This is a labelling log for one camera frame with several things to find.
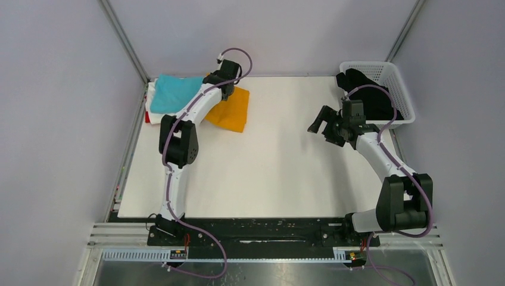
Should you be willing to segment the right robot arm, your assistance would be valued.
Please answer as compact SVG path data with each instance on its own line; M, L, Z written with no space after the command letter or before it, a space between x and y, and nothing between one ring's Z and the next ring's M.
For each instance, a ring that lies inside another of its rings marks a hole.
M308 132L320 132L326 142L343 147L349 144L370 164L382 186L375 208L347 214L341 230L345 243L357 245L365 233L397 232L432 228L433 181L417 173L385 146L379 128L366 123L363 103L345 101L339 111L324 105Z

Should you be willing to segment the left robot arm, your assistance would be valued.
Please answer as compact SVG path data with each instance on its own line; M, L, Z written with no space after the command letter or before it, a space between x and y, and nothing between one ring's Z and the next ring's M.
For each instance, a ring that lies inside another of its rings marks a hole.
M214 106L232 95L242 76L240 64L231 60L219 60L218 64L216 71L203 78L187 105L161 119L158 149L166 190L160 216L168 221L179 220L185 214L188 175L199 152L197 127Z

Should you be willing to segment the yellow t-shirt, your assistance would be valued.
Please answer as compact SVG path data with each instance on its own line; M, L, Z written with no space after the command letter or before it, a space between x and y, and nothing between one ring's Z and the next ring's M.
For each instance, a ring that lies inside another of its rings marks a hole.
M213 125L232 132L242 133L247 124L250 92L239 87L227 101L220 101L204 117Z

